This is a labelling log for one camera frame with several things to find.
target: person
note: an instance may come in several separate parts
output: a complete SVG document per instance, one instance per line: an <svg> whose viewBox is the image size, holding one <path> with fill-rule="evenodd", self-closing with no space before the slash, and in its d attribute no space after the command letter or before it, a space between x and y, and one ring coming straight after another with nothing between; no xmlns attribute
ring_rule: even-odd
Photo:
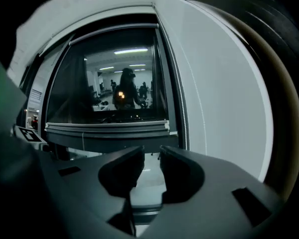
<svg viewBox="0 0 299 239"><path fill-rule="evenodd" d="M113 104L118 110L135 109L134 101L137 105L142 105L136 86L134 84L135 74L130 68L124 68L120 84L116 86L113 93Z"/></svg>
<svg viewBox="0 0 299 239"><path fill-rule="evenodd" d="M150 82L150 97L153 99L153 81Z"/></svg>
<svg viewBox="0 0 299 239"><path fill-rule="evenodd" d="M116 82L114 82L113 80L111 80L111 86L112 86L112 91L114 92L114 90L116 88Z"/></svg>
<svg viewBox="0 0 299 239"><path fill-rule="evenodd" d="M146 86L146 82L143 82L143 85L140 87L140 98L143 98L146 100L148 98L148 87Z"/></svg>

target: wall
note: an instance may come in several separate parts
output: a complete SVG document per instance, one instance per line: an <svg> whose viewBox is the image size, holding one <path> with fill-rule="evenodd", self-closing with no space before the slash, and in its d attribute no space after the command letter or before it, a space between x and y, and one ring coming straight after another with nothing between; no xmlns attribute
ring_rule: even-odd
<svg viewBox="0 0 299 239"><path fill-rule="evenodd" d="M134 83L136 87L143 85L143 82L146 82L146 86L150 88L150 82L153 80L152 71L136 71Z"/></svg>
<svg viewBox="0 0 299 239"><path fill-rule="evenodd" d="M251 55L202 8L184 0L154 4L180 71L190 150L233 162L263 181L268 168L265 156L270 157L272 150L273 119Z"/></svg>
<svg viewBox="0 0 299 239"><path fill-rule="evenodd" d="M16 85L33 57L59 32L91 15L114 8L151 6L154 0L51 0L17 30L17 47L8 75Z"/></svg>
<svg viewBox="0 0 299 239"><path fill-rule="evenodd" d="M93 73L91 71L87 71L86 72L86 77L88 78L89 86L93 86L94 91L96 91L95 84L94 84L94 75L93 75Z"/></svg>
<svg viewBox="0 0 299 239"><path fill-rule="evenodd" d="M112 90L111 80L115 81L116 84L120 84L121 73L102 74L103 86L105 90Z"/></svg>

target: opening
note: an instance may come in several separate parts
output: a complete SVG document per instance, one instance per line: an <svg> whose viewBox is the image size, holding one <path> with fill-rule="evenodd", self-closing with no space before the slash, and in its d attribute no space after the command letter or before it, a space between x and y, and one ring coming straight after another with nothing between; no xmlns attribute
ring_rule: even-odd
<svg viewBox="0 0 299 239"><path fill-rule="evenodd" d="M81 171L80 168L78 168L77 166L72 166L72 167L69 167L69 168L65 168L65 169L60 169L58 170L59 174L63 177L65 175L69 175L71 173L76 173L78 171Z"/></svg>
<svg viewBox="0 0 299 239"><path fill-rule="evenodd" d="M144 168L136 187L130 191L137 235L148 227L162 208L162 194L166 191L160 169L159 153L145 153Z"/></svg>
<svg viewBox="0 0 299 239"><path fill-rule="evenodd" d="M253 227L271 215L271 212L247 188L232 191Z"/></svg>

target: fluorescent light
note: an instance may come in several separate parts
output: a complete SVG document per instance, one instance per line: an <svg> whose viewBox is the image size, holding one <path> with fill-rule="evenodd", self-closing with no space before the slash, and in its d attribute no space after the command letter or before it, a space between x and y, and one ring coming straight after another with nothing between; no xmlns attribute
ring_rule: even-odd
<svg viewBox="0 0 299 239"><path fill-rule="evenodd" d="M114 66L101 68L100 70L111 69L111 68L114 68Z"/></svg>
<svg viewBox="0 0 299 239"><path fill-rule="evenodd" d="M142 51L147 51L146 48L144 49L133 49L133 50L121 50L121 51L116 51L114 52L116 55L118 54L123 54L123 53L131 53L131 52L142 52Z"/></svg>

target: white wall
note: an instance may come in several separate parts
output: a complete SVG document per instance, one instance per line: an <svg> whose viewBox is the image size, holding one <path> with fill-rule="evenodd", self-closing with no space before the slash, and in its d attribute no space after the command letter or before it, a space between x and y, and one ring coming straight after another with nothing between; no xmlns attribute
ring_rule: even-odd
<svg viewBox="0 0 299 239"><path fill-rule="evenodd" d="M227 27L202 8L184 0L154 4L180 70L190 150L233 162L263 181L273 120L254 60Z"/></svg>
<svg viewBox="0 0 299 239"><path fill-rule="evenodd" d="M102 74L103 86L105 90L112 90L111 80L115 81L116 84L120 84L121 73Z"/></svg>
<svg viewBox="0 0 299 239"><path fill-rule="evenodd" d="M93 75L93 73L91 71L87 71L86 72L86 77L88 78L89 86L93 86L94 91L96 91L95 84L94 84L94 75Z"/></svg>
<svg viewBox="0 0 299 239"><path fill-rule="evenodd" d="M146 86L150 88L150 82L153 80L152 71L134 71L135 78L134 83L137 88L143 85L143 82L146 82Z"/></svg>

